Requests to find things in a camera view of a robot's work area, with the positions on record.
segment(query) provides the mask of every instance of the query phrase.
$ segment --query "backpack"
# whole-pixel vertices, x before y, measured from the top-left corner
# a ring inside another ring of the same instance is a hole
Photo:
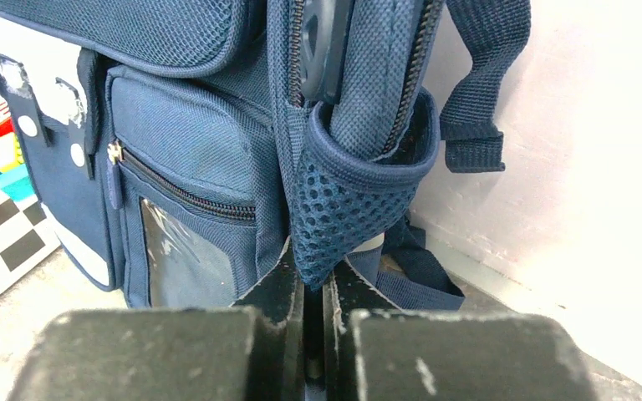
[[[290,246],[312,291],[346,260],[400,307],[453,310],[405,214],[440,140],[452,172],[505,168],[492,116],[530,5],[446,5],[473,68],[441,116],[421,83],[442,0],[0,0],[77,49],[40,88],[58,53],[0,53],[0,95],[65,251],[130,307],[228,306]]]

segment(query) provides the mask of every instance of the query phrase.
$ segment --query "zipper pull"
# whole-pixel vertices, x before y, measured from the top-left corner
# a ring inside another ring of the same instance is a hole
[[[107,145],[107,155],[110,158],[112,165],[116,165],[118,162],[122,161],[122,148],[119,140],[115,140],[111,144]]]
[[[122,148],[120,142],[115,142],[107,146],[107,155],[111,163],[107,163],[107,186],[110,190],[110,204],[116,211],[121,209],[122,201],[122,188],[121,188],[121,172],[119,162],[122,161]]]

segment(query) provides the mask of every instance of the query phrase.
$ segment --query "backpack top flap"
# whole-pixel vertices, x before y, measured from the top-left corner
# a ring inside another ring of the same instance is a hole
[[[0,0],[0,17],[151,74],[224,68],[264,28],[256,0]]]

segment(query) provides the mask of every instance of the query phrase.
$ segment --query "webbing strap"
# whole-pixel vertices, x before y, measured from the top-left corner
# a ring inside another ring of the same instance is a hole
[[[404,309],[459,309],[464,294],[435,256],[425,249],[424,231],[400,219],[385,233],[383,254],[392,256],[407,278],[380,272],[375,286]]]
[[[471,72],[441,111],[446,166],[454,173],[503,171],[503,133],[493,124],[506,71],[530,35],[530,0],[447,0],[471,54]]]

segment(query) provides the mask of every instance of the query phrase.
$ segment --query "floor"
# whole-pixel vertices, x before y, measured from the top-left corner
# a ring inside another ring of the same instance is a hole
[[[465,284],[461,310],[506,311],[499,302]],[[119,292],[101,292],[87,281],[62,251],[56,251],[0,296],[0,400],[8,396],[35,336],[52,318],[71,309],[125,307]],[[599,399],[642,401],[642,387],[584,355]]]

